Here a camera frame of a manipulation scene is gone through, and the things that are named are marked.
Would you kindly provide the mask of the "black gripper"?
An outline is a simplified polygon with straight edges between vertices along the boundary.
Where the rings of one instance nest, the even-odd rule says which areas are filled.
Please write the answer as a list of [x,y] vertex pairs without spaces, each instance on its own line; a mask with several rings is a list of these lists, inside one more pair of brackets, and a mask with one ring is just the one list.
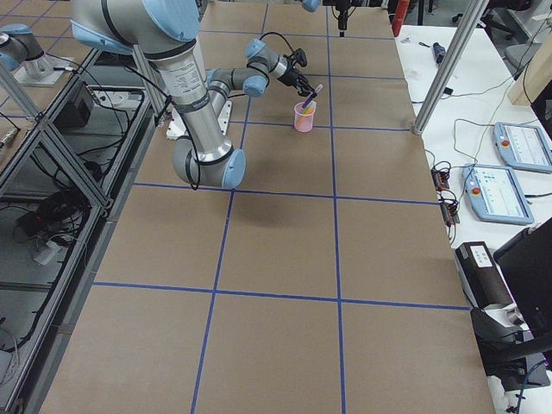
[[319,91],[312,86],[310,81],[293,65],[287,65],[284,73],[278,77],[278,81],[286,86],[292,86],[302,96],[316,96]]
[[348,18],[348,12],[351,8],[351,4],[351,0],[336,0],[336,4],[334,6],[337,12],[338,32],[340,38],[345,35],[345,20]]

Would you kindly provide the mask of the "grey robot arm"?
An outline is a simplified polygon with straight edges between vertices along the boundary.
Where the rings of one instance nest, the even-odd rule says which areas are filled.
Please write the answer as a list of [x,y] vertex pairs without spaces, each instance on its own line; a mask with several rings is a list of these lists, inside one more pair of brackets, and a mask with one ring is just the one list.
[[330,7],[332,16],[337,21],[338,34],[344,37],[348,30],[348,19],[354,7],[351,0],[300,0],[301,6],[308,12],[315,12],[320,6]]
[[200,29],[194,1],[75,1],[71,23],[74,38],[86,46],[119,54],[138,47],[157,67],[187,131],[174,147],[173,169],[194,187],[235,189],[245,175],[246,155],[218,121],[230,92],[260,97],[277,79],[303,97],[316,94],[300,71],[307,64],[302,49],[280,55],[260,39],[248,43],[243,68],[202,73],[194,54]]

